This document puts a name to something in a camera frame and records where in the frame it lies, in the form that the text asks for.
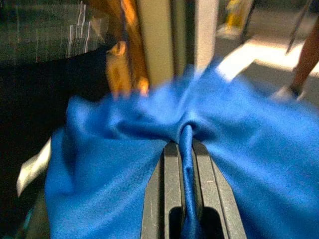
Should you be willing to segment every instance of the person's leg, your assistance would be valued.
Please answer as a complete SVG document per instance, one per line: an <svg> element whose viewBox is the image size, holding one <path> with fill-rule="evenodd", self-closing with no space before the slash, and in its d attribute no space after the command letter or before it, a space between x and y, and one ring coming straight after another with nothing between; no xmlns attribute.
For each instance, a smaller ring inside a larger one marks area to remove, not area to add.
<svg viewBox="0 0 319 239"><path fill-rule="evenodd" d="M296 75L290 85L291 90L299 95L307 80L308 75L319 61L319 17L313 27L310 35L302 48L298 65L296 66Z"/></svg>

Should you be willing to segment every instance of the blue cloth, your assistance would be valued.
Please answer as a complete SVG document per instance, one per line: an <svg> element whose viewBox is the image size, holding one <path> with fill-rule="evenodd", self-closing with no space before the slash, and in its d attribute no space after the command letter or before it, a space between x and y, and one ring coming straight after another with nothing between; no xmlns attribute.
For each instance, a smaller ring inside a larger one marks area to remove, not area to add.
<svg viewBox="0 0 319 239"><path fill-rule="evenodd" d="M209 67L144 98L97 104L72 98L52 136L45 184L51 238L139 238L145 188L171 140L183 159L182 238L201 238L192 188L191 138L231 185L249 239L319 236L319 118L277 104Z"/></svg>

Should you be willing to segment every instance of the sunlit floor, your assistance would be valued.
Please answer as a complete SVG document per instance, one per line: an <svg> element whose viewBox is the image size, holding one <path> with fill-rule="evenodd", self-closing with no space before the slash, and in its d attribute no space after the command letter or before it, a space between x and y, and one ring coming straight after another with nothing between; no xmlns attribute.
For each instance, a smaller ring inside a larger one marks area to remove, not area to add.
<svg viewBox="0 0 319 239"><path fill-rule="evenodd" d="M296 41L285 55L289 39L254 36L225 56L218 71L227 81L243 73L253 82L270 83L277 88L290 84L304 41ZM319 106L319 64L311 72L306 84L306 100Z"/></svg>

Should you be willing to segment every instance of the gray surface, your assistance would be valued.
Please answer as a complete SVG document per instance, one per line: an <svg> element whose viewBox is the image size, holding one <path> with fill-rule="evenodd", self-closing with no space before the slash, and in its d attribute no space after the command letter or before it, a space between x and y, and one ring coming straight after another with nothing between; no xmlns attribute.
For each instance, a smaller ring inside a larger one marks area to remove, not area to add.
<svg viewBox="0 0 319 239"><path fill-rule="evenodd" d="M225 57L240 45L240 40L216 38L214 57Z"/></svg>
<svg viewBox="0 0 319 239"><path fill-rule="evenodd" d="M193 149L204 207L213 208L218 212L225 239L245 239L245 230L231 187L211 159L206 147L194 141Z"/></svg>
<svg viewBox="0 0 319 239"><path fill-rule="evenodd" d="M268 86L270 93L283 85L289 85L294 78L293 72L261 66L255 63L251 64L242 74L246 76L247 80L257 89ZM305 92L305 101L319 107L319 78L308 77Z"/></svg>
<svg viewBox="0 0 319 239"><path fill-rule="evenodd" d="M44 189L40 191L36 199L33 213L29 222L26 239L49 239L49 219L44 200Z"/></svg>
<svg viewBox="0 0 319 239"><path fill-rule="evenodd" d="M173 208L182 208L185 198L181 156L175 143L169 143L148 183L142 220L142 239L169 237L169 216Z"/></svg>

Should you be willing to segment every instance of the dark fabric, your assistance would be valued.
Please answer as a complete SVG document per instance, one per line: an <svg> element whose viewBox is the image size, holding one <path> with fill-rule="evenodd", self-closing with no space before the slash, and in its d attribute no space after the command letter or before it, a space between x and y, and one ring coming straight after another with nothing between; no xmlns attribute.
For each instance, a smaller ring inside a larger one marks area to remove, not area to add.
<svg viewBox="0 0 319 239"><path fill-rule="evenodd" d="M64 124L68 99L97 101L109 92L106 51L113 44L69 59L0 68L0 231L14 231L34 203L39 183L17 198L20 167Z"/></svg>
<svg viewBox="0 0 319 239"><path fill-rule="evenodd" d="M239 79L228 84L211 67L148 98L70 100L67 123L52 137L45 185L51 238L139 238L145 188L171 140L183 160L182 238L201 238L192 136L232 187L249 239L319 235L318 113L273 102Z"/></svg>
<svg viewBox="0 0 319 239"><path fill-rule="evenodd" d="M313 0L310 4L310 12L319 13L319 1Z"/></svg>

